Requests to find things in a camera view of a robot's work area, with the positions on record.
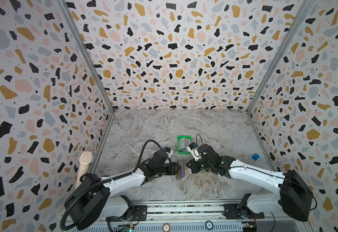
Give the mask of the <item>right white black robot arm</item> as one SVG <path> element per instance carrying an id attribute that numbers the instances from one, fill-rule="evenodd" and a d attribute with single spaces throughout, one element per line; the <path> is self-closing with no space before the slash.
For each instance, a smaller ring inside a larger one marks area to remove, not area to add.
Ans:
<path id="1" fill-rule="evenodd" d="M 237 206 L 243 218 L 257 218 L 264 212 L 284 212 L 291 218 L 306 222 L 314 194 L 301 176 L 288 170 L 285 173 L 274 172 L 246 164 L 234 157 L 220 156 L 208 144 L 198 146 L 191 143 L 187 150 L 193 156 L 186 166 L 193 174 L 201 171 L 212 172 L 221 177 L 243 180 L 269 191 L 268 194 L 244 194 Z"/>

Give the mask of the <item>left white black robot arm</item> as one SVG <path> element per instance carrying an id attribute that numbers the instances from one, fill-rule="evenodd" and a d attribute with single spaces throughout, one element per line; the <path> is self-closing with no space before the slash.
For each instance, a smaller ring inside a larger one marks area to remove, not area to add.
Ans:
<path id="1" fill-rule="evenodd" d="M 160 148 L 150 159 L 139 158 L 134 169 L 124 174 L 104 178 L 88 174 L 66 200 L 60 229 L 81 231 L 100 217 L 133 220 L 135 205 L 122 192 L 162 176 L 175 176 L 181 167 L 170 159 L 170 152 L 169 148 Z"/>

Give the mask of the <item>brown leather card holder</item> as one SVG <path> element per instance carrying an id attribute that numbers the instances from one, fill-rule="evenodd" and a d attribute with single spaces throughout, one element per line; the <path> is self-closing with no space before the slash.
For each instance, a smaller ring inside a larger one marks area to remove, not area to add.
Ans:
<path id="1" fill-rule="evenodd" d="M 185 177 L 185 165 L 184 161 L 177 161 L 178 172 L 176 173 L 176 180 L 181 180 Z"/>

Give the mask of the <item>green plastic card tray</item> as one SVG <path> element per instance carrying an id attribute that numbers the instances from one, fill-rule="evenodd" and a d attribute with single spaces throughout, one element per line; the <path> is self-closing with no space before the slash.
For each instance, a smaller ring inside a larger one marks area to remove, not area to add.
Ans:
<path id="1" fill-rule="evenodd" d="M 180 135 L 177 137 L 177 152 L 179 154 L 189 154 L 187 147 L 191 144 L 191 136 Z"/>

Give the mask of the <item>stack of credit cards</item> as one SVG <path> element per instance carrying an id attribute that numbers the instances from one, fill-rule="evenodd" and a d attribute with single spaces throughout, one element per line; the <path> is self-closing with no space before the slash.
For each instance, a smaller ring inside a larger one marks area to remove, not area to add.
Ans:
<path id="1" fill-rule="evenodd" d="M 191 144 L 191 139 L 188 139 L 186 137 L 183 137 L 178 140 L 178 151 L 179 152 L 185 152 L 187 150 L 187 147 Z"/>

